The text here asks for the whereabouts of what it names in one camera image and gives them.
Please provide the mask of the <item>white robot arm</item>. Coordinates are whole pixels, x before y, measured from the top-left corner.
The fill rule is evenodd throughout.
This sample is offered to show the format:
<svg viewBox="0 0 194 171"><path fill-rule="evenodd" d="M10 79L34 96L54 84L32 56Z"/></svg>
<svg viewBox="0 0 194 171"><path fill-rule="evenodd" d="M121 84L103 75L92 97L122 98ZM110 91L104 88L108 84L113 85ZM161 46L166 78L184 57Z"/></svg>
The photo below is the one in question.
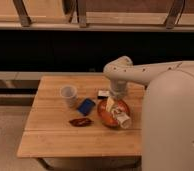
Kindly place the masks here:
<svg viewBox="0 0 194 171"><path fill-rule="evenodd" d="M142 171L194 171L194 61L135 65L122 56L103 73L117 98L126 95L129 82L146 87Z"/></svg>

